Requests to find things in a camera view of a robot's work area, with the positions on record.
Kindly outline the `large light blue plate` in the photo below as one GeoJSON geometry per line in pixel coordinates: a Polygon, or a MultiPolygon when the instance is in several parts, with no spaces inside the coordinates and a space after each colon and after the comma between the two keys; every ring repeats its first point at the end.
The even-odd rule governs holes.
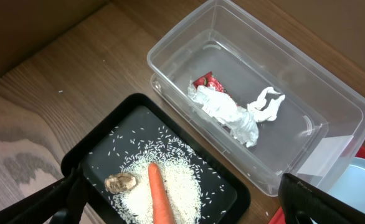
{"type": "Polygon", "coordinates": [[[313,174],[321,177],[318,188],[365,213],[365,159],[355,157],[349,162],[337,163],[329,170],[316,169],[313,174]]]}

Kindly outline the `orange carrot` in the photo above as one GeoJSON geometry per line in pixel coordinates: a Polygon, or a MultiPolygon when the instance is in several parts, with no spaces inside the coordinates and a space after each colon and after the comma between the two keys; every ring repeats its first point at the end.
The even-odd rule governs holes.
{"type": "Polygon", "coordinates": [[[153,201],[153,223],[175,224],[173,211],[163,184],[160,168],[151,163],[148,166],[149,186],[153,201]]]}

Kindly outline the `red snack wrapper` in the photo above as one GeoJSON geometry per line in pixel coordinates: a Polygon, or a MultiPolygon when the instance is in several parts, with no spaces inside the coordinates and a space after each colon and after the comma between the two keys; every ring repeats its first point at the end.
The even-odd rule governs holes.
{"type": "Polygon", "coordinates": [[[224,85],[213,75],[212,72],[207,72],[205,75],[193,81],[189,86],[189,94],[214,95],[216,97],[231,98],[231,95],[225,89],[224,85]]]}

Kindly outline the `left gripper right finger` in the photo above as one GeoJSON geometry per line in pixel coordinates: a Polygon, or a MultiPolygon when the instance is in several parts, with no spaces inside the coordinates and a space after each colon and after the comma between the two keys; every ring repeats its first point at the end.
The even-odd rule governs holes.
{"type": "Polygon", "coordinates": [[[365,224],[365,213],[284,173],[278,190],[286,224],[365,224]]]}

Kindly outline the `white rice grains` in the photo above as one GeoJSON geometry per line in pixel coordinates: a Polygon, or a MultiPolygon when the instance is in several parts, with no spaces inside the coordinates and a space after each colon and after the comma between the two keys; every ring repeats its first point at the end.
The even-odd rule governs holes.
{"type": "Polygon", "coordinates": [[[163,124],[147,128],[117,126],[92,149],[84,160],[85,175],[124,223],[152,223],[152,198],[148,167],[160,168],[176,223],[219,223],[234,193],[206,161],[163,124]],[[122,193],[105,187],[110,175],[127,172],[136,185],[122,193]]]}

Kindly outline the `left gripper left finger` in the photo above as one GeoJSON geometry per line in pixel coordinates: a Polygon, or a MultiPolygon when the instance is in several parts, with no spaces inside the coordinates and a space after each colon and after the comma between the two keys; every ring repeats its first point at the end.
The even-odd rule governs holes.
{"type": "Polygon", "coordinates": [[[70,175],[0,211],[0,223],[79,223],[88,202],[81,167],[70,175]]]}

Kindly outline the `brown walnut food scrap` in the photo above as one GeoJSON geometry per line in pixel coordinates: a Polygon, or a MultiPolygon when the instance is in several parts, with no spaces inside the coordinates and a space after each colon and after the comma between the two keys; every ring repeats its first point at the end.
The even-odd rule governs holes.
{"type": "Polygon", "coordinates": [[[112,174],[104,181],[105,188],[112,194],[129,191],[137,185],[136,177],[128,172],[112,174]]]}

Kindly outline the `white tissue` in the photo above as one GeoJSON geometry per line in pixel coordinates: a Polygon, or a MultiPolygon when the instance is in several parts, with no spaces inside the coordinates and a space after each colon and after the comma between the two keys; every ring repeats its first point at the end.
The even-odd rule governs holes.
{"type": "Polygon", "coordinates": [[[266,87],[253,101],[244,108],[224,92],[214,87],[190,85],[187,88],[188,97],[211,118],[222,126],[230,129],[230,135],[246,147],[257,144],[259,137],[258,123],[275,121],[285,95],[275,91],[273,87],[266,87]]]}

